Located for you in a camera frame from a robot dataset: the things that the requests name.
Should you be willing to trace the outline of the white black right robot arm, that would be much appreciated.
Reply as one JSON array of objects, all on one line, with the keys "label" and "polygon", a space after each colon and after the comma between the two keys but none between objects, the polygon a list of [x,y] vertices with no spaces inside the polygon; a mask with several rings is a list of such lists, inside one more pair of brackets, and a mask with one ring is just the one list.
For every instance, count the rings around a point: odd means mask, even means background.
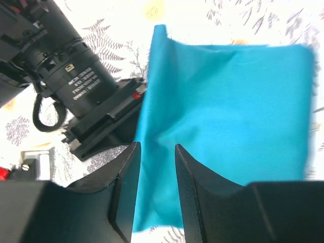
[{"label": "white black right robot arm", "polygon": [[133,142],[144,80],[116,82],[54,1],[1,1],[1,104],[29,85],[34,126],[78,159]]}]

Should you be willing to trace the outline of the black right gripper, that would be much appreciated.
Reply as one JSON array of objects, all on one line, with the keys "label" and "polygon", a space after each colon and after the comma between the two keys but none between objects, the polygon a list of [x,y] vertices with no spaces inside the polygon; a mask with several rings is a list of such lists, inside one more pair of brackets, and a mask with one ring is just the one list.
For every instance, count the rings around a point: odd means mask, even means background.
[{"label": "black right gripper", "polygon": [[118,90],[82,119],[73,118],[62,142],[79,160],[130,145],[134,138],[147,83],[141,77],[123,79]]}]

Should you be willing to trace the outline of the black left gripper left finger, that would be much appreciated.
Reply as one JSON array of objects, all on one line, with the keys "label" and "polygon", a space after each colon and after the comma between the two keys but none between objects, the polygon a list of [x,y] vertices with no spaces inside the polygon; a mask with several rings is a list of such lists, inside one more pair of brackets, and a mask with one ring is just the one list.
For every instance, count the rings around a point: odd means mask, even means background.
[{"label": "black left gripper left finger", "polygon": [[1,242],[131,241],[140,143],[67,187],[36,179],[43,162],[1,179]]}]

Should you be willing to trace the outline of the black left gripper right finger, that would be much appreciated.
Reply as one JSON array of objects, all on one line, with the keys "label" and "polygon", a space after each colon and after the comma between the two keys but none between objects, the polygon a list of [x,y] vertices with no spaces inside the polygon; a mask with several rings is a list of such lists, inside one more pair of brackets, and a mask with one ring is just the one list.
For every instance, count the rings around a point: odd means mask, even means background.
[{"label": "black left gripper right finger", "polygon": [[323,182],[238,185],[175,147],[187,242],[323,242]]}]

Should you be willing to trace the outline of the teal t shirt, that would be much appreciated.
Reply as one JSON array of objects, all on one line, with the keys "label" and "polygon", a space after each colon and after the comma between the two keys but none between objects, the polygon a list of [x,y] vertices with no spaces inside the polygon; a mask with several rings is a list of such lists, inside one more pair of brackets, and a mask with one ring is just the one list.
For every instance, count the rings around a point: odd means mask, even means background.
[{"label": "teal t shirt", "polygon": [[313,73],[304,45],[185,45],[157,25],[135,138],[142,155],[133,231],[183,226],[177,144],[240,185],[302,180]]}]

